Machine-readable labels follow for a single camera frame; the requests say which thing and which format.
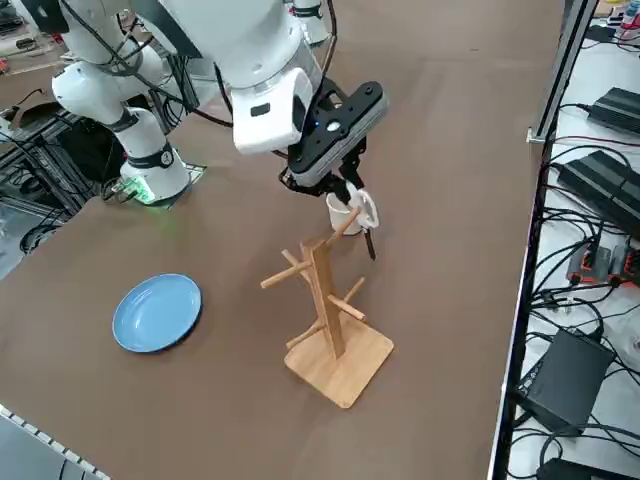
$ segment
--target wooden base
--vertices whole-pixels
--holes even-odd
[[[340,313],[345,353],[336,360],[323,332],[291,349],[284,362],[340,408],[350,408],[393,350],[393,342]]]

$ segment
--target mug handle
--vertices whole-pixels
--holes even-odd
[[[362,228],[378,228],[380,226],[380,217],[378,216],[378,207],[365,189],[358,190],[351,182],[347,182],[347,189],[351,195],[351,201],[349,206],[351,208],[358,208],[362,210],[362,213],[358,215],[358,223]]]

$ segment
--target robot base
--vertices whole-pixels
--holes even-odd
[[[134,198],[144,205],[182,193],[189,186],[189,172],[175,149],[173,155],[174,161],[169,168],[140,169],[125,162],[120,169],[120,191],[126,194],[136,192]]]

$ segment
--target blue plate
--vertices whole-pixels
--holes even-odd
[[[132,352],[155,352],[184,337],[198,320],[202,297],[193,280],[168,273],[145,280],[120,302],[113,336]]]

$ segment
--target white cup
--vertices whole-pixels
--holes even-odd
[[[358,190],[355,185],[350,182],[347,182],[347,188],[351,195],[348,207],[342,203],[334,193],[327,195],[327,207],[329,207],[329,218],[331,219],[333,229],[338,230],[344,222],[347,221],[351,210],[355,208],[360,208],[361,213],[358,215],[356,221],[347,228],[344,235],[357,235],[363,228],[378,228],[380,225],[378,208],[371,198],[371,195],[364,189]]]
[[[327,195],[327,207],[329,207],[329,219],[331,220],[331,226],[334,230],[338,230],[338,228],[347,221],[347,217],[351,211],[344,203],[338,200],[335,193]],[[349,225],[349,228],[347,228],[344,234],[357,235],[361,231],[362,226],[356,221]]]

